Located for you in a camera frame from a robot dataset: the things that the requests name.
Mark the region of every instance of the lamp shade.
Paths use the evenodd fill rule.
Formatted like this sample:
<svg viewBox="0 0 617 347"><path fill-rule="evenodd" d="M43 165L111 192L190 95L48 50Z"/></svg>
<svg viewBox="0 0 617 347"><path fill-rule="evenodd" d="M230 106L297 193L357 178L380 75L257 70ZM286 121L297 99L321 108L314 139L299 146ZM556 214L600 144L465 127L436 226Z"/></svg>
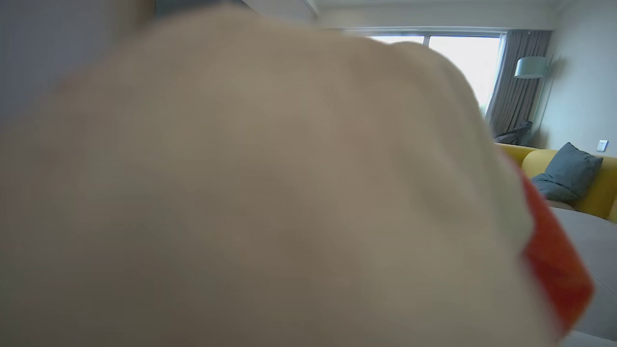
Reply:
<svg viewBox="0 0 617 347"><path fill-rule="evenodd" d="M515 78L540 78L546 76L549 60L545 57L524 57L516 64Z"/></svg>

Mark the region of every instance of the gray curtain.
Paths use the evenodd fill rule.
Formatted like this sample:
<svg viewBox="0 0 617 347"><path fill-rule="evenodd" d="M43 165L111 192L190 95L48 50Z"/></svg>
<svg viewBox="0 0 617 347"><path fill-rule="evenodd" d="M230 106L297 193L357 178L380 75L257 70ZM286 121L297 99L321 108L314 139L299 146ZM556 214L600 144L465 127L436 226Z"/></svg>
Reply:
<svg viewBox="0 0 617 347"><path fill-rule="evenodd" d="M516 63L522 57L546 56L551 31L510 30L505 47L495 92L486 111L494 134L509 132L529 117L539 79L514 78Z"/></svg>

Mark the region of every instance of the white wall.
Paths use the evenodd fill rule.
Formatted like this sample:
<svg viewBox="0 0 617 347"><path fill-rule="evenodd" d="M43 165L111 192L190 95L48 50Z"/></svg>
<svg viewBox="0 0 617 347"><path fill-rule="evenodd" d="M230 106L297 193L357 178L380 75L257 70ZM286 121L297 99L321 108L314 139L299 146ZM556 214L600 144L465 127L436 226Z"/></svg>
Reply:
<svg viewBox="0 0 617 347"><path fill-rule="evenodd" d="M558 19L551 53L554 71L542 98L548 102L532 145L559 149L571 142L595 153L598 140L610 140L605 155L617 156L617 1L570 5Z"/></svg>
<svg viewBox="0 0 617 347"><path fill-rule="evenodd" d="M154 15L153 0L2 0L0 119Z"/></svg>
<svg viewBox="0 0 617 347"><path fill-rule="evenodd" d="M555 10L530 3L436 3L320 8L327 28L479 27L553 30Z"/></svg>

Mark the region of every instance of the gray floor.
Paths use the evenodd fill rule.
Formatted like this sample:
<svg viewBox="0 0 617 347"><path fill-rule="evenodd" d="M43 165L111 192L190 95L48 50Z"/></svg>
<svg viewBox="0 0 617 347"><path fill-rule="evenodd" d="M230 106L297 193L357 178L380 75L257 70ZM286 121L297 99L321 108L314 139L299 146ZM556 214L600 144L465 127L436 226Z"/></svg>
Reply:
<svg viewBox="0 0 617 347"><path fill-rule="evenodd" d="M581 332L571 332L563 339L559 347L617 347L617 342Z"/></svg>

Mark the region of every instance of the floor lamp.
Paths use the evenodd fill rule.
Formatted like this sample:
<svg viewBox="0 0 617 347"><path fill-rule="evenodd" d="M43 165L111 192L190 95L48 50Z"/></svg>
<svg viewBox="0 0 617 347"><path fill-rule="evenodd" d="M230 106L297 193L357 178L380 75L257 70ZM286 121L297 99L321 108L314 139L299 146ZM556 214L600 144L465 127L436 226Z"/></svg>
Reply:
<svg viewBox="0 0 617 347"><path fill-rule="evenodd" d="M546 57L524 57L518 60L516 63L516 71L514 72L515 78L521 78L524 80L531 80L535 78L543 78L549 72L550 59ZM542 93L544 92L544 86L546 85L546 81L542 81L542 88L540 89L540 94L538 95L538 100L536 103L536 109L534 110L534 125L537 123L538 116L538 108L540 106L540 102L542 101ZM535 127L536 129L532 130L525 136L523 139L523 144L527 145L529 140L536 134L536 132L540 129L542 125L542 119L544 118L544 114L540 118L540 122Z"/></svg>

